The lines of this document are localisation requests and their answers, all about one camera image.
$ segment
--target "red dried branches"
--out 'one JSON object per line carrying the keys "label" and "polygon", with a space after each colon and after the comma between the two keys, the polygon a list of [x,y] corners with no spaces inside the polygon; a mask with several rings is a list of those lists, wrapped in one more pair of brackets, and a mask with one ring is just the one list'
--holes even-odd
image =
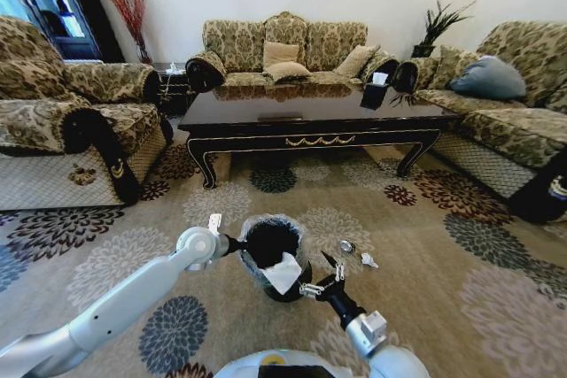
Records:
{"label": "red dried branches", "polygon": [[142,36],[142,25],[144,23],[145,0],[111,0],[124,19],[128,31],[134,38],[140,50],[140,59],[145,63],[151,60],[145,51],[144,37]]}

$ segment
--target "side table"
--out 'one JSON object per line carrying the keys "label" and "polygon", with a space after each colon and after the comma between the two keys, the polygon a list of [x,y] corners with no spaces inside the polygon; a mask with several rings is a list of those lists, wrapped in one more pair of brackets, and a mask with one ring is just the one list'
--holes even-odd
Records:
{"label": "side table", "polygon": [[183,70],[181,74],[168,74],[169,64],[154,63],[153,67],[159,75],[159,110],[168,117],[183,116],[189,109],[195,96],[189,93],[185,64],[176,62],[177,68]]}

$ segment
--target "lattice sofa skirt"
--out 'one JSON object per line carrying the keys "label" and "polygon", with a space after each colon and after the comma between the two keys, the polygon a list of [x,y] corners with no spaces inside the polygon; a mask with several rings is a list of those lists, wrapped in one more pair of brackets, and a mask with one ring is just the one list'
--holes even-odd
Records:
{"label": "lattice sofa skirt", "polygon": [[[139,182],[166,147],[157,126],[128,165]],[[81,154],[0,158],[0,211],[124,204],[94,147]]]}
{"label": "lattice sofa skirt", "polygon": [[[441,135],[433,150],[506,199],[536,175],[534,170],[455,133]],[[567,212],[554,221],[564,220]]]}

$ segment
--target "glass tabletop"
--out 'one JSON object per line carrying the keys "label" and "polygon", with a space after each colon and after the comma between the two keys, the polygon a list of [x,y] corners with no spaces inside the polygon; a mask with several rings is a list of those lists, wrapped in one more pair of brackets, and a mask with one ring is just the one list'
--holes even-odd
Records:
{"label": "glass tabletop", "polygon": [[224,91],[221,88],[197,96],[180,126],[200,124],[261,123],[317,120],[379,120],[412,117],[455,116],[443,107],[389,88],[382,94],[363,94],[362,89],[342,85],[323,92],[305,91],[293,85],[277,85],[265,94],[254,88]]}

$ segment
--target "trash can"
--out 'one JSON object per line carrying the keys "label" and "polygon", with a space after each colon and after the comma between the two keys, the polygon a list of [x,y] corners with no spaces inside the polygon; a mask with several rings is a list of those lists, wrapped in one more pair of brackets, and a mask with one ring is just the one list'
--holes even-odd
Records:
{"label": "trash can", "polygon": [[[301,267],[301,275],[285,294],[280,294],[264,276],[252,258],[249,251],[239,251],[238,256],[245,265],[246,270],[250,272],[254,280],[259,283],[264,292],[275,301],[289,303],[301,298],[299,293],[299,285],[301,283],[310,283],[313,279],[311,264],[307,261],[307,256],[301,246],[301,238],[305,234],[305,229],[294,219],[285,214],[262,214],[248,218],[242,225],[242,230],[238,241],[248,241],[249,238],[269,238],[269,244],[280,246],[284,251],[289,252]],[[297,237],[297,245],[290,246],[289,241],[295,240]],[[285,239],[285,243],[281,243],[277,238]]]}

